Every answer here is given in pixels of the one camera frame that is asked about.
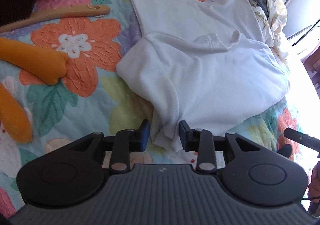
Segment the white sweatshirt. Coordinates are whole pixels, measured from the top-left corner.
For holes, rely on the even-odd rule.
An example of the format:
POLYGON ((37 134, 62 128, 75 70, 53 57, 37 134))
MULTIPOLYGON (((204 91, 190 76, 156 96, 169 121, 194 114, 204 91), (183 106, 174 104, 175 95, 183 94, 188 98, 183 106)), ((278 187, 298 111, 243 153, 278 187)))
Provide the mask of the white sweatshirt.
POLYGON ((142 38, 117 74, 152 103, 151 140, 179 151, 178 123, 223 134, 287 94, 248 0, 131 0, 142 38))

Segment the floral quilted bedspread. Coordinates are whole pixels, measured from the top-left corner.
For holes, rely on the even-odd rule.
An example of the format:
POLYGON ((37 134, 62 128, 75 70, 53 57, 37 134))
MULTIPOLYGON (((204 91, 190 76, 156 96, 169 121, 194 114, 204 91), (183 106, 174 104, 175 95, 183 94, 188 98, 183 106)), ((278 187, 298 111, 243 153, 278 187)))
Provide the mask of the floral quilted bedspread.
POLYGON ((1 62, 1 82, 24 107, 33 128, 33 140, 19 144, 1 127, 1 213, 5 217, 24 205, 16 185, 23 165, 93 131, 114 135, 152 118, 152 105, 116 74, 116 64, 141 37, 130 0, 38 0, 35 10, 80 4, 105 4, 111 12, 52 20, 3 34, 69 55, 67 74, 54 86, 1 62))

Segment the orange plush toy limb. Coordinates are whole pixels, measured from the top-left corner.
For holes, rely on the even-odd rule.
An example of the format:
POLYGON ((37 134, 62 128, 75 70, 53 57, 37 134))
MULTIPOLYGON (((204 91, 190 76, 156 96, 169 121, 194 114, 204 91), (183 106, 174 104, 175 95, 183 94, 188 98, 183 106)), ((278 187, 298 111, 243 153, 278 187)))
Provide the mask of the orange plush toy limb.
POLYGON ((1 60, 10 62, 37 76, 48 85, 55 85, 67 73, 68 55, 20 41, 1 38, 1 60))

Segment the cream crumpled garment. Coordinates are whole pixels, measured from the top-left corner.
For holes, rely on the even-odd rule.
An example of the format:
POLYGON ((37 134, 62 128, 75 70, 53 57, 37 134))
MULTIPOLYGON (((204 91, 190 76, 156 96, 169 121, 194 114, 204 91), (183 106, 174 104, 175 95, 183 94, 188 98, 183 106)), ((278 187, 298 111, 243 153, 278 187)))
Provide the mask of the cream crumpled garment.
POLYGON ((287 23, 287 8, 282 0, 267 0, 269 19, 264 11, 253 0, 249 0, 258 20, 264 42, 281 60, 285 60, 291 49, 290 43, 283 33, 287 23))

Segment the wooden brush black bristles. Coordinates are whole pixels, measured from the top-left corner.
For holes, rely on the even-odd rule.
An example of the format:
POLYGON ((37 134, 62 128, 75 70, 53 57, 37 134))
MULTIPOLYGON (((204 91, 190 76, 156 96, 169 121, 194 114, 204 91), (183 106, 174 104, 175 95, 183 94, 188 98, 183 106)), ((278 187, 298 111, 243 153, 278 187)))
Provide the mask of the wooden brush black bristles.
POLYGON ((1 0, 1 33, 32 24, 67 17, 100 16, 110 12, 106 5, 79 5, 34 11, 36 0, 1 0))

